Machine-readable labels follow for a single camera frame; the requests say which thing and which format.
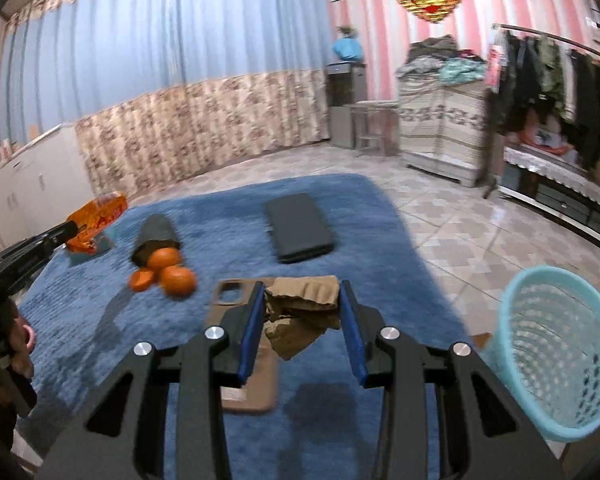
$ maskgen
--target blue gripper pad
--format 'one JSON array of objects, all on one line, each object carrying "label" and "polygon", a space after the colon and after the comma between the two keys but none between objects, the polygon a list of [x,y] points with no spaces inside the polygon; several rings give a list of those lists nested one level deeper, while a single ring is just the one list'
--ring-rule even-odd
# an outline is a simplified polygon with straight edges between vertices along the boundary
[{"label": "blue gripper pad", "polygon": [[356,301],[356,299],[349,298],[344,282],[340,282],[338,300],[340,302],[340,323],[342,325],[342,333],[344,334],[344,342],[347,346],[347,353],[349,354],[351,371],[360,385],[364,386],[368,377],[368,370],[365,365],[365,345],[362,341],[362,334],[360,333],[356,314],[351,304],[351,301]]},{"label": "blue gripper pad", "polygon": [[246,383],[253,373],[253,365],[258,353],[258,343],[264,324],[264,290],[264,286],[260,284],[254,288],[249,300],[251,312],[240,343],[240,365],[237,373],[241,384]]}]

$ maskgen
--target stool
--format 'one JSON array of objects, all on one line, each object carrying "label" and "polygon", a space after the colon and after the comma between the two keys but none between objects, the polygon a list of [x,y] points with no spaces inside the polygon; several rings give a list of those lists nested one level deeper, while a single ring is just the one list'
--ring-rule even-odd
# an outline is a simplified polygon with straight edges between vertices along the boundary
[{"label": "stool", "polygon": [[347,105],[351,111],[358,155],[376,153],[386,156],[388,145],[394,144],[397,135],[397,101],[359,101]]}]

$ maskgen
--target silver screw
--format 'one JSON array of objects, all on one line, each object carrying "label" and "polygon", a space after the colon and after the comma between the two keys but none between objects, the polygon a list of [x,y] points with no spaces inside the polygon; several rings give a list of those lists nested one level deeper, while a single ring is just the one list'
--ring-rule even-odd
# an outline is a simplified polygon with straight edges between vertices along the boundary
[{"label": "silver screw", "polygon": [[205,330],[207,339],[220,339],[224,335],[224,328],[221,326],[210,326]]},{"label": "silver screw", "polygon": [[136,355],[147,355],[153,350],[154,347],[151,346],[151,343],[147,343],[146,341],[142,341],[134,346],[134,354]]},{"label": "silver screw", "polygon": [[395,326],[385,326],[380,331],[380,335],[383,339],[398,339],[400,331]]},{"label": "silver screw", "polygon": [[454,345],[454,354],[460,357],[467,357],[471,353],[471,347],[467,343],[456,343]]}]

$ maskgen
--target orange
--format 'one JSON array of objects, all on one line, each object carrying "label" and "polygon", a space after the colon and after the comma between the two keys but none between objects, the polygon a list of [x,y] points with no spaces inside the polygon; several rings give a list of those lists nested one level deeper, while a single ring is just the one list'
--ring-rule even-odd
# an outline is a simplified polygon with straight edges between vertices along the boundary
[{"label": "orange", "polygon": [[156,274],[165,267],[171,267],[182,262],[180,252],[173,247],[164,247],[155,250],[146,261],[146,266]]},{"label": "orange", "polygon": [[169,266],[160,273],[160,286],[169,296],[188,296],[197,284],[195,273],[185,267]]},{"label": "orange", "polygon": [[145,267],[136,270],[129,277],[129,288],[134,292],[142,292],[147,290],[155,283],[155,273]]}]

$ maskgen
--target pink ring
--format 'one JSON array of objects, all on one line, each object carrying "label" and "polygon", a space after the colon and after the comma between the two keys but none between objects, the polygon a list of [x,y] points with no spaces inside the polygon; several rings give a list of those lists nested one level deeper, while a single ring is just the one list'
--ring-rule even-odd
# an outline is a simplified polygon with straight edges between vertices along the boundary
[{"label": "pink ring", "polygon": [[29,325],[23,325],[22,329],[25,332],[25,340],[27,342],[27,351],[29,353],[33,352],[33,349],[36,347],[36,333]]}]

